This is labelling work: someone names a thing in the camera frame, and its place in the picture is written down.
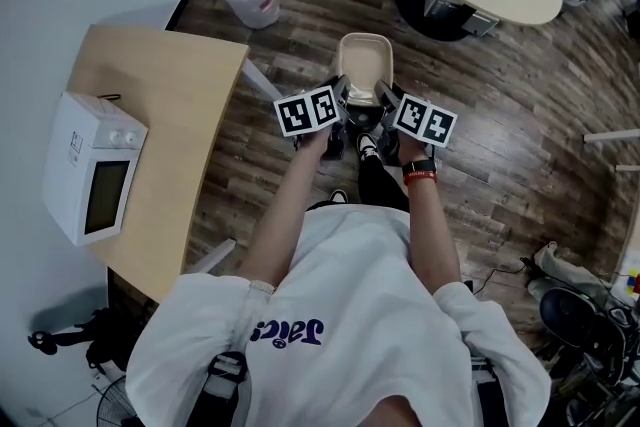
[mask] sneaker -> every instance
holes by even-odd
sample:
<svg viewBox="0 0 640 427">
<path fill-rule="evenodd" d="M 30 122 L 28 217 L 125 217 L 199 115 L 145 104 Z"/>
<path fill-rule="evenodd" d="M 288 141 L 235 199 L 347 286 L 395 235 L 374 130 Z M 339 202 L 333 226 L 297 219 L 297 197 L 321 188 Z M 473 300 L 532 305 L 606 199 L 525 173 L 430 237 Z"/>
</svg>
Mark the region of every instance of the sneaker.
<svg viewBox="0 0 640 427">
<path fill-rule="evenodd" d="M 347 193 L 342 189 L 336 189 L 331 193 L 329 201 L 333 201 L 334 203 L 349 203 L 349 198 L 347 197 Z"/>
<path fill-rule="evenodd" d="M 358 136 L 356 148 L 358 149 L 358 156 L 360 157 L 360 160 L 364 160 L 367 157 L 380 158 L 378 145 L 369 134 L 360 134 Z"/>
</svg>

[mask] wooden floor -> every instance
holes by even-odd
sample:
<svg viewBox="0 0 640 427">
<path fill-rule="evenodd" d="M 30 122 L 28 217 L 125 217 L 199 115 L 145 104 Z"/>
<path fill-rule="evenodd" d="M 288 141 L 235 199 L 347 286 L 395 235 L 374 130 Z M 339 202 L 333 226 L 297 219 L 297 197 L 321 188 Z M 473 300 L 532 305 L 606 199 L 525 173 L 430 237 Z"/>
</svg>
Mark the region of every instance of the wooden floor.
<svg viewBox="0 0 640 427">
<path fill-rule="evenodd" d="M 190 0 L 176 30 L 248 43 L 251 58 L 285 94 L 332 74 L 338 41 L 374 32 L 393 45 L 395 81 L 458 113 L 440 152 L 439 188 L 463 272 L 476 287 L 491 269 L 556 240 L 560 254 L 597 273 L 618 259 L 637 187 L 615 163 L 640 163 L 640 146 L 584 146 L 584 133 L 640 126 L 638 52 L 620 0 L 590 0 L 541 27 L 498 26 L 482 39 L 441 43 L 409 28 L 393 0 L 280 0 L 280 21 L 241 25 L 222 0 Z M 271 105 L 241 84 L 231 99 L 206 175 L 190 243 L 197 260 L 226 237 L 245 254 L 293 154 Z M 353 149 L 324 164 L 313 200 L 334 188 L 356 193 Z M 480 294 L 503 305 L 534 344 L 541 329 L 524 273 L 495 273 Z"/>
</svg>

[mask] wristwatch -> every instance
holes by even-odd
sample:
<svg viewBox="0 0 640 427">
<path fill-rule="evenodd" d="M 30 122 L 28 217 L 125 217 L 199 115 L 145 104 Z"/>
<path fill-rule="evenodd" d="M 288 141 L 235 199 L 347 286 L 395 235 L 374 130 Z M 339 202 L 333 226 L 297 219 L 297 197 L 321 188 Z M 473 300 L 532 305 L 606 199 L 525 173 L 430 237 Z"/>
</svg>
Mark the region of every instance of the wristwatch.
<svg viewBox="0 0 640 427">
<path fill-rule="evenodd" d="M 438 183 L 436 161 L 434 159 L 417 160 L 402 166 L 404 184 L 409 185 L 414 180 L 429 178 Z"/>
</svg>

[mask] white wall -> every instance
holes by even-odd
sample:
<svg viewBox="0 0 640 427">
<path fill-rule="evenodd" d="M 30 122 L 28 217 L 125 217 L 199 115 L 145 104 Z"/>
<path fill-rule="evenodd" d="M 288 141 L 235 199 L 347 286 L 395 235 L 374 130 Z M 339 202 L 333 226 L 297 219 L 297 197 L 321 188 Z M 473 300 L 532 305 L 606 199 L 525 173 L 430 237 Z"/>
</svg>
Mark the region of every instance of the white wall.
<svg viewBox="0 0 640 427">
<path fill-rule="evenodd" d="M 19 426 L 95 425 L 96 397 L 71 408 L 93 393 L 86 347 L 50 357 L 26 339 L 39 311 L 105 282 L 40 199 L 58 96 L 89 24 L 163 28 L 178 1 L 0 0 L 0 406 Z M 102 297 L 83 302 L 87 318 Z"/>
</svg>

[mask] person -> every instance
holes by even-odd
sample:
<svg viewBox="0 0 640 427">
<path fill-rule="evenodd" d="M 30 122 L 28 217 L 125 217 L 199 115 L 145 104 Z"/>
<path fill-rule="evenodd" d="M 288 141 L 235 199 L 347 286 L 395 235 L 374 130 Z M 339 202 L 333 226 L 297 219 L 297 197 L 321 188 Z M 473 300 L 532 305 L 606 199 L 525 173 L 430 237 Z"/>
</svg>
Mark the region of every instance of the person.
<svg viewBox="0 0 640 427">
<path fill-rule="evenodd" d="M 248 378 L 233 426 L 493 427 L 476 357 L 508 424 L 538 425 L 550 379 L 500 306 L 461 282 L 424 145 L 399 136 L 407 197 L 361 135 L 364 204 L 338 192 L 306 211 L 328 133 L 297 151 L 236 275 L 181 276 L 150 319 L 127 369 L 141 421 L 185 425 L 209 364 L 236 347 Z"/>
</svg>

